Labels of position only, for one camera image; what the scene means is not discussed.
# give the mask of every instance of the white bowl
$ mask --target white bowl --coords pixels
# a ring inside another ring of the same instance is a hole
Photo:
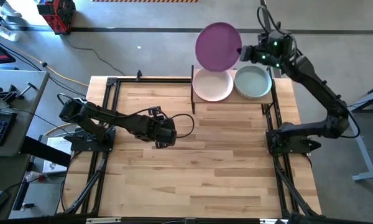
[[[203,68],[193,77],[192,87],[203,100],[216,102],[231,94],[234,82],[227,71],[211,72]]]
[[[237,92],[250,100],[265,96],[272,87],[267,71],[256,66],[245,66],[235,74]]]

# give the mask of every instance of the concrete floor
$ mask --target concrete floor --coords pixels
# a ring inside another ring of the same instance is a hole
[[[28,12],[35,7],[33,0],[23,0],[22,4],[8,1],[24,14],[24,21],[15,21],[18,24],[45,24],[37,11]],[[201,0],[194,4],[77,0],[75,3],[78,10],[75,27],[203,28],[212,22],[224,21],[240,29],[259,28],[258,0]],[[267,4],[274,19],[282,21],[285,29],[373,29],[373,0],[268,0]],[[195,33],[74,32],[68,40],[79,47],[94,48],[102,58],[128,75],[142,70],[144,75],[185,76],[190,74],[192,64],[198,64],[194,54],[197,36]],[[296,35],[296,38],[299,49],[313,62],[317,74],[349,104],[373,87],[373,35]],[[244,44],[256,44],[257,34],[243,34],[242,40]],[[81,82],[88,83],[92,75],[119,75],[92,52],[75,50],[63,37],[51,32],[22,32],[21,40],[15,45]],[[235,67],[244,65],[248,63],[238,63]],[[31,70],[22,62],[16,66]],[[86,92],[83,86],[66,83]],[[62,124],[58,118],[62,107],[55,96],[60,92],[74,96],[49,83],[37,110],[37,114],[57,125]],[[325,110],[304,87],[295,84],[295,93],[303,123],[325,117]],[[371,124],[370,119],[363,116],[359,122],[366,127]],[[36,138],[51,128],[36,118],[29,136]],[[372,126],[363,128],[362,133],[371,136]],[[373,144],[370,137],[365,139],[367,144]],[[351,178],[352,174],[367,171],[355,140],[321,138],[319,141],[323,147],[312,153],[312,161],[323,214],[373,222],[373,180],[354,183]],[[46,195],[47,200],[56,202],[58,184],[39,187],[44,194],[37,198],[29,192],[27,200],[46,200],[42,196]],[[38,213],[19,212],[12,217],[53,214],[57,206],[53,204]]]

